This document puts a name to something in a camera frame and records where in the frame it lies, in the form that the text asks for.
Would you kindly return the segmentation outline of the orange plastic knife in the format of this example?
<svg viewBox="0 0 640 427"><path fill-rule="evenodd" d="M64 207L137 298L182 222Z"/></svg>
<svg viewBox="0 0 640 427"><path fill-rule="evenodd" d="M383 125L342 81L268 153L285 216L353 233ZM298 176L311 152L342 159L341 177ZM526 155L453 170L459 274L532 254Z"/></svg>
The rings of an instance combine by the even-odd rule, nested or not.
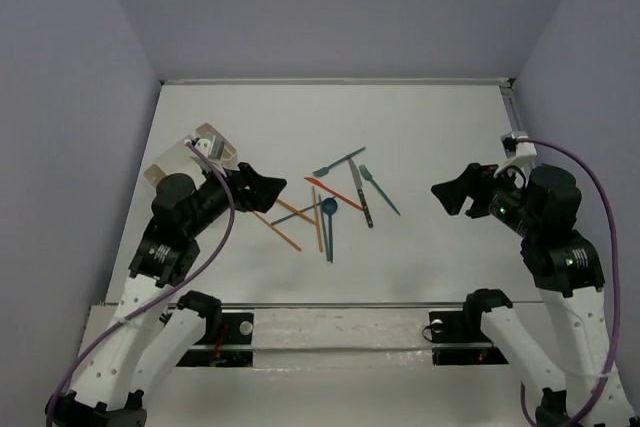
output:
<svg viewBox="0 0 640 427"><path fill-rule="evenodd" d="M304 177L304 180L308 181L309 183L311 183L312 185L319 187L321 190L324 190L325 192L335 196L336 198L338 198L339 200L343 201L344 203L354 207L355 209L359 210L359 211L364 211L363 207L361 206L360 203L355 202L354 200L342 195L341 193L337 192L336 190L328 187L327 185L325 185L324 183L322 183L321 181L319 181L318 179L314 178L314 177L309 177L306 176Z"/></svg>

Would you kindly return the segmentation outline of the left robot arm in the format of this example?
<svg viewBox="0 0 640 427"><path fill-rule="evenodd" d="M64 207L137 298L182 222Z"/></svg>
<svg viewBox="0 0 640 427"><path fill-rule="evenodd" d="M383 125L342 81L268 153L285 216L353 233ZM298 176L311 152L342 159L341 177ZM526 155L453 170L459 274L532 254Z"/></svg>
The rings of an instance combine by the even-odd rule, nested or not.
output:
<svg viewBox="0 0 640 427"><path fill-rule="evenodd" d="M156 186L152 218L129 266L109 327L78 357L86 367L68 372L48 401L49 426L142 426L156 388L197 341L221 330L219 299L189 291L172 314L176 291L196 277L196 238L224 213L267 212L287 183L263 177L249 164L210 169L195 184L187 174Z"/></svg>

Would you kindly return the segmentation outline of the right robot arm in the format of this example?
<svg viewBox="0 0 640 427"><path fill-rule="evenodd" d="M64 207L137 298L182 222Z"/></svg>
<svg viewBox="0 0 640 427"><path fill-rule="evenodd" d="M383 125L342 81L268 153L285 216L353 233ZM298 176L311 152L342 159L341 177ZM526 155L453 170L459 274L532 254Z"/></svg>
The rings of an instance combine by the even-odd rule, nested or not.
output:
<svg viewBox="0 0 640 427"><path fill-rule="evenodd" d="M472 163L454 180L431 188L450 215L466 200L470 218L493 216L521 239L520 253L549 313L561 363L555 364L499 289L467 295L459 311L431 315L423 330L434 344L490 341L538 401L539 426L636 426L614 366L604 316L604 274L591 242L574 227L582 200L575 177L558 167L534 168L518 186L495 165Z"/></svg>

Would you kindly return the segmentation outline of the orange chopstick left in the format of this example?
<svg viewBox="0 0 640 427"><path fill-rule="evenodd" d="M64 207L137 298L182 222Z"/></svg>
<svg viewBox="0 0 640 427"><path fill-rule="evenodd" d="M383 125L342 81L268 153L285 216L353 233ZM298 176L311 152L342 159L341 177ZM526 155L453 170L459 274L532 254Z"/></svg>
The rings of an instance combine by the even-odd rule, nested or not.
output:
<svg viewBox="0 0 640 427"><path fill-rule="evenodd" d="M252 214L254 215L254 217L256 217L260 222L262 222L266 227L268 227L272 232L274 232L276 235L278 235L281 239L283 239L286 243L288 243L292 248L294 248L296 251L301 252L302 248L301 246L296 243L293 239L291 239L289 236L287 236L285 233L283 233L280 229L278 229L276 226L274 226L272 223L270 223L266 217L264 217L262 214L258 213L258 212L252 212Z"/></svg>

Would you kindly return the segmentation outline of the orange chopstick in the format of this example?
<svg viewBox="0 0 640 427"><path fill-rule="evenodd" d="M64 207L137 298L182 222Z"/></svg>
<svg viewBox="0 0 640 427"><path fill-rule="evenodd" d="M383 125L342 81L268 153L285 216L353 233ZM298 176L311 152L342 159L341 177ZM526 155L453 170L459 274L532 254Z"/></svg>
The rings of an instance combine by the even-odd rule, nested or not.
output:
<svg viewBox="0 0 640 427"><path fill-rule="evenodd" d="M252 212L252 214L254 215L254 217L256 217L260 222L262 222L266 227L268 227L272 232L274 232L276 235L278 235L281 239L283 239L286 243L288 243L292 248L294 248L296 251L301 252L302 248L301 246L296 243L293 239L291 239L289 236L287 236L285 233L283 233L280 229L278 229L276 226L274 226L272 223L270 223L266 217L264 217L262 214L258 213L258 212Z"/></svg>
<svg viewBox="0 0 640 427"><path fill-rule="evenodd" d="M323 243L321 226L320 226L320 215L319 215L318 201L317 201L316 190L315 190L315 186L314 185L312 185L312 191L311 192L312 192L313 212L314 212L314 221L315 221L315 225L316 225L316 236L317 236L318 248L319 248L319 252L323 253L324 252L324 243Z"/></svg>

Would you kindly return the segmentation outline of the orange plastic spoon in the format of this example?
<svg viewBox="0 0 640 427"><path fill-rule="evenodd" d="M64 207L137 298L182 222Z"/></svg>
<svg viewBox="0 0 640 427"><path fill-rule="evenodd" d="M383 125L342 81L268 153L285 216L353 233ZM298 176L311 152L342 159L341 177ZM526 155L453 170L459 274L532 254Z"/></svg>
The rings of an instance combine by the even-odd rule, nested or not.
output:
<svg viewBox="0 0 640 427"><path fill-rule="evenodd" d="M290 204L284 202L283 200L276 199L276 202L279 205L285 207L287 210L291 211L293 214L305 219L306 221L308 221L308 222L310 222L310 223L312 223L314 225L317 225L317 221L314 220L314 219L311 219L309 216L304 214L303 211L300 211L300 210L296 209L295 207L291 206Z"/></svg>

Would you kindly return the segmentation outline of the teal chopstick crossing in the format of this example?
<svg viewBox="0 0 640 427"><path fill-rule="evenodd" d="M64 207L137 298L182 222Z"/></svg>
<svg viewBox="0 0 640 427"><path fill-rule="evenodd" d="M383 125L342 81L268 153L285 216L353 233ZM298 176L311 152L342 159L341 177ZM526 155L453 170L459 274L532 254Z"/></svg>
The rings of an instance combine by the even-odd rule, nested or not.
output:
<svg viewBox="0 0 640 427"><path fill-rule="evenodd" d="M311 212L311 211L313 211L313 204L312 204L311 206L308 206L308 207L305 207L305 208L302 208L302 209L298 209L298 210L303 211L303 213L307 215L307 212ZM272 223L273 225L278 225L278 224L281 224L281 223L283 223L283 222L285 222L285 221L288 221L288 220L290 220L290 219L293 219L293 218L300 218L300 219L303 219L303 218L301 218L301 217L299 217L299 216L297 216L297 215L293 214L291 211L289 211L289 210L287 210L287 211L288 211L288 214L287 214L287 215L285 215L284 217L278 218L278 219L276 219L276 220L273 220L271 223Z"/></svg>

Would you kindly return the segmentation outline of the orange chopstick middle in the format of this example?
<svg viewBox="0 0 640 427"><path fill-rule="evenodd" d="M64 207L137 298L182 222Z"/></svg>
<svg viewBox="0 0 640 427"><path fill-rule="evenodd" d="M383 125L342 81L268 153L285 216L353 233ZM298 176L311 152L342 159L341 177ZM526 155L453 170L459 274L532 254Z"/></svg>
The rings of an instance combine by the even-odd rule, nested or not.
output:
<svg viewBox="0 0 640 427"><path fill-rule="evenodd" d="M318 248L319 248L319 252L323 253L324 252L324 243L323 243L321 226L320 226L320 215L319 215L318 201L317 201L316 190L315 190L315 186L314 185L312 185L312 191L311 192L312 192L313 212L314 212L314 221L315 221L315 225L316 225L316 236L317 236Z"/></svg>

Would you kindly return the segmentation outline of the teal fork upper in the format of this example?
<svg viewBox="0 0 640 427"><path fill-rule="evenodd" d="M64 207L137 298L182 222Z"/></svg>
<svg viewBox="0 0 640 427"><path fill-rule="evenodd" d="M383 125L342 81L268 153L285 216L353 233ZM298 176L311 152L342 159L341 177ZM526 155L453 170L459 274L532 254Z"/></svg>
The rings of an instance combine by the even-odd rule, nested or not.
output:
<svg viewBox="0 0 640 427"><path fill-rule="evenodd" d="M333 168L335 168L338 165L350 160L351 158L353 158L354 156L356 156L359 153L363 152L364 150L365 150L365 147L361 147L359 149L356 149L355 151L350 152L349 154L344 155L343 157L335 160L334 162L330 163L329 165L321 167L321 168L313 171L312 174L316 178L323 177L323 176L327 175Z"/></svg>

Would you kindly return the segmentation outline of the teal fork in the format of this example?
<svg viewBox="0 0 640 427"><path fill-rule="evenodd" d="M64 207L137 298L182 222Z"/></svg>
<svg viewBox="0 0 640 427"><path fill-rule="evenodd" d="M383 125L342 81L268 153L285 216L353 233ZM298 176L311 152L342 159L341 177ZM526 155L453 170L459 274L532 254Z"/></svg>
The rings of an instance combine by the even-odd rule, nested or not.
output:
<svg viewBox="0 0 640 427"><path fill-rule="evenodd" d="M323 177L323 176L327 175L333 168L335 168L338 165L350 160L351 158L353 158L354 156L356 156L359 153L363 152L364 150L365 150L365 147L361 147L359 149L356 149L355 151L350 152L349 154L344 155L343 157L335 160L334 162L330 163L329 165L321 167L321 168L313 171L312 174L316 178Z"/></svg>
<svg viewBox="0 0 640 427"><path fill-rule="evenodd" d="M368 170L368 168L364 165L361 164L359 167L359 172L361 174L361 176L367 181L369 182L375 189L376 191L381 195L381 197L384 199L384 201L388 204L388 206L398 215L400 216L401 213L399 212L398 208L395 206L395 204L393 203L393 201L390 199L390 197L386 194L386 192L382 189L382 187L377 183L377 181L374 179L373 175L371 174L371 172Z"/></svg>

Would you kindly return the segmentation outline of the blue plastic spoon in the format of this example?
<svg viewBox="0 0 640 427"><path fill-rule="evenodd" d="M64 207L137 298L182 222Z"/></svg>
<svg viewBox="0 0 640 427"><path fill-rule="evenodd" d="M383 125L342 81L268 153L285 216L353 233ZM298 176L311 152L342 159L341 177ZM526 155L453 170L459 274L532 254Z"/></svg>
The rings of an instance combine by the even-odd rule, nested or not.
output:
<svg viewBox="0 0 640 427"><path fill-rule="evenodd" d="M334 260L333 216L338 210L338 204L335 199L327 198L322 201L321 207L328 218L329 262L332 263Z"/></svg>

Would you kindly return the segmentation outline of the white utensil caddy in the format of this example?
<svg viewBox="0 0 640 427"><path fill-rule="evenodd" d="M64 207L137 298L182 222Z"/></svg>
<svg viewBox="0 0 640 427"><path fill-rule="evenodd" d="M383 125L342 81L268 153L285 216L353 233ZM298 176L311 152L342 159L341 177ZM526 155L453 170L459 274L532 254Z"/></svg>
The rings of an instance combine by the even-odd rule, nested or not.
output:
<svg viewBox="0 0 640 427"><path fill-rule="evenodd" d="M154 162L144 171L143 178L156 188L161 180L171 174L186 174L192 178L196 187L200 187L205 181L204 172L208 171L206 164L184 144L186 139L204 137L206 134L215 134L225 141L224 154L221 162L210 161L217 170L224 173L228 169L236 169L238 164L237 150L233 144L211 124L205 123L195 129L195 132L187 135L168 150L159 155Z"/></svg>

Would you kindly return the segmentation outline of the teal fork right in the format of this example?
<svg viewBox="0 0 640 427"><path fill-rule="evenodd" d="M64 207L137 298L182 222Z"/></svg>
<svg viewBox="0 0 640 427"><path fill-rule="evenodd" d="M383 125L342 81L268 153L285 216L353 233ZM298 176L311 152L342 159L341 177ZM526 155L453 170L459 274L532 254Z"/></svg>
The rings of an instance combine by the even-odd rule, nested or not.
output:
<svg viewBox="0 0 640 427"><path fill-rule="evenodd" d="M371 174L371 172L368 170L368 168L364 165L361 164L359 167L359 172L361 174L361 176L367 181L369 182L375 189L376 191L381 195L381 197L384 199L384 201L388 204L388 206L398 215L400 216L401 213L399 212L398 208L395 206L395 204L393 203L393 201L390 199L390 197L386 194L386 192L382 189L382 187L377 183L377 181L374 179L373 175Z"/></svg>

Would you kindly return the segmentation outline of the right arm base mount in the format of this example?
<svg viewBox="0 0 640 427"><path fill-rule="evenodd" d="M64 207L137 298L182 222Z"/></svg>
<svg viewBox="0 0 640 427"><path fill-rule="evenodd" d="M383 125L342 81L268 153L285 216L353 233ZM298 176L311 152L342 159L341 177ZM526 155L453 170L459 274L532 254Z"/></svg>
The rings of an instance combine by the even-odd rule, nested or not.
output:
<svg viewBox="0 0 640 427"><path fill-rule="evenodd" d="M507 365L502 352L481 331L481 315L493 308L512 307L499 289L478 289L458 310L433 311L421 335L433 346L435 366Z"/></svg>

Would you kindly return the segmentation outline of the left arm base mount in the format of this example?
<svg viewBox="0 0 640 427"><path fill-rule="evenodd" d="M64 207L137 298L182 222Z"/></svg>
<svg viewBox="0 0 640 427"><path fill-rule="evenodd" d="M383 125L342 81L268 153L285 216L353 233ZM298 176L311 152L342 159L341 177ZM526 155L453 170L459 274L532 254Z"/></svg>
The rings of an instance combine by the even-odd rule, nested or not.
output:
<svg viewBox="0 0 640 427"><path fill-rule="evenodd" d="M176 310L189 309L205 322L203 336L177 363L178 367L248 368L253 366L254 312L226 310L212 296L189 291Z"/></svg>

